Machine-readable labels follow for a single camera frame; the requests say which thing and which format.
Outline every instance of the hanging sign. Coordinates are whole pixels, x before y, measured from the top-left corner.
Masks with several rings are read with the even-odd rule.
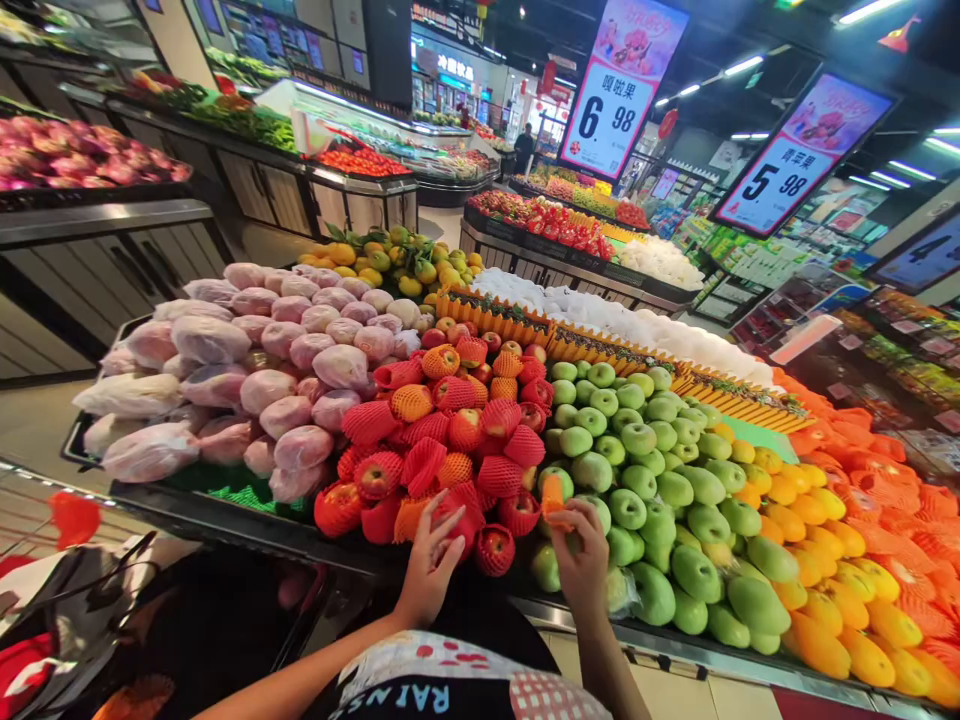
[[[653,0],[608,0],[559,160],[616,184],[690,16]]]
[[[894,100],[824,73],[740,173],[711,219],[766,239],[880,123]]]

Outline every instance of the left hand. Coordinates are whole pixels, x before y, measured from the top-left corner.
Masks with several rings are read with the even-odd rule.
[[[443,607],[450,577],[463,555],[466,544],[463,536],[451,541],[447,535],[460,522],[465,506],[444,519],[436,530],[432,529],[433,513],[446,495],[446,490],[438,494],[420,515],[403,590],[393,611],[405,627],[427,628],[433,623]]]

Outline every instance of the supermarket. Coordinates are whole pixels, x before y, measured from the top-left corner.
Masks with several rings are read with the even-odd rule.
[[[952,717],[957,22],[0,3],[3,717]]]

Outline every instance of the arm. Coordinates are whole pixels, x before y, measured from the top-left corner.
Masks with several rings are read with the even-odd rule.
[[[650,720],[650,711],[630,673],[627,659],[607,618],[606,577],[609,547],[596,508],[570,500],[550,516],[553,548],[560,566],[560,586],[577,626],[583,687],[617,720]],[[580,535],[583,549],[574,554],[558,525]]]
[[[221,700],[197,720],[296,720],[354,658],[398,632],[429,627],[443,606],[450,576],[464,549],[462,536],[452,542],[446,537],[465,508],[432,529],[433,512],[444,496],[446,491],[420,515],[403,591],[392,613]]]

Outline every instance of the hand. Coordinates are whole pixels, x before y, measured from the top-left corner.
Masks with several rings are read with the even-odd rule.
[[[447,535],[460,522],[466,506],[460,506],[445,519],[438,518],[439,525],[433,529],[433,513],[446,495],[446,490],[438,494],[420,515],[403,590],[393,611],[405,627],[428,628],[436,620],[447,595],[450,576],[463,555],[466,544],[463,536],[448,540]]]
[[[573,527],[583,548],[574,554],[567,535],[558,527],[550,531],[560,567],[560,588],[577,624],[607,617],[607,562],[610,548],[603,536],[597,509],[585,500],[569,500],[550,516],[551,523]]]

